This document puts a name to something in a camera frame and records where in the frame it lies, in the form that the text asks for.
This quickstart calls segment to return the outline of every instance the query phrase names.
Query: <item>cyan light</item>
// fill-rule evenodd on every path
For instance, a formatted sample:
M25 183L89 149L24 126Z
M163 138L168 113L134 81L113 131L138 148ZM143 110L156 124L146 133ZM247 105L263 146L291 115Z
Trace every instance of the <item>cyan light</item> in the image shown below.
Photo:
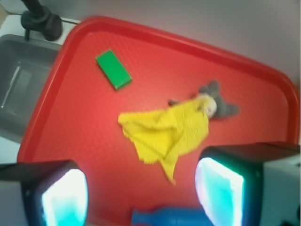
M47 226L82 226L88 207L85 174L71 169L42 195Z
M214 225L240 226L244 178L213 160L198 162L195 177L198 199Z

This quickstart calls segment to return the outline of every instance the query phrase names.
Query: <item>plush toy ear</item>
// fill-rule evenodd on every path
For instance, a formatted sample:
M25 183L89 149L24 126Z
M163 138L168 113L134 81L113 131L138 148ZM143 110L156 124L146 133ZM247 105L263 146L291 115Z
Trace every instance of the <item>plush toy ear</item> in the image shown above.
M201 88L199 88L198 90L199 93L207 93L209 94L209 89L207 86L202 86Z
M238 114L240 111L237 105L227 105L227 116Z
M170 100L170 101L168 102L168 105L169 105L169 106L174 106L174 105L177 105L178 103L179 103L178 101Z
M212 81L209 85L208 85L208 89L209 89L209 94L212 93L218 93L221 89L221 85L218 81Z
M237 105L227 104L220 95L215 97L214 100L217 105L216 113L214 114L215 118L225 118L239 112Z

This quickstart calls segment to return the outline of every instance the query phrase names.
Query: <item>white wall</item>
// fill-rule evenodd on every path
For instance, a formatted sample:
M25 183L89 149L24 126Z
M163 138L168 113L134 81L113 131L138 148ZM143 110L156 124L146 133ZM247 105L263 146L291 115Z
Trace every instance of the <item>white wall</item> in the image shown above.
M62 17L147 25L262 62L300 86L300 0L40 0ZM20 0L1 0L7 11Z

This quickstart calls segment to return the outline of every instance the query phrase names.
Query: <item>gray plush toy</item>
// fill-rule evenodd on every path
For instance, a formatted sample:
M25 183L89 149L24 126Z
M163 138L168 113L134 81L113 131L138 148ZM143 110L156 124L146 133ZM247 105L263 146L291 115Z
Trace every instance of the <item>gray plush toy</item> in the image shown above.
M211 82L208 86L202 86L199 89L199 95L196 98L202 98L203 96L210 96L214 101L212 106L214 108L214 112L208 116L210 118L225 118L228 116L233 116L239 113L239 107L233 104L227 104L220 94L220 83L218 81ZM176 105L179 102L177 101L169 101L170 106Z

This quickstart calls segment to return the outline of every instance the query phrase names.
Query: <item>red tray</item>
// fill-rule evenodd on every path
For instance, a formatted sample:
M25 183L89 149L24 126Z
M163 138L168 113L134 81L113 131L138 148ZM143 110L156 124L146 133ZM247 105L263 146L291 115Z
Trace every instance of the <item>red tray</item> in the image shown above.
M133 82L115 91L95 57L108 49ZM209 136L180 157L172 185L159 164L144 165L117 123L122 112L166 108L201 85L221 83L238 116L212 120ZM116 19L94 17L70 33L46 82L18 161L73 159L89 187L88 220L130 224L133 209L197 207L194 172L208 145L298 143L300 98L282 73L233 53Z

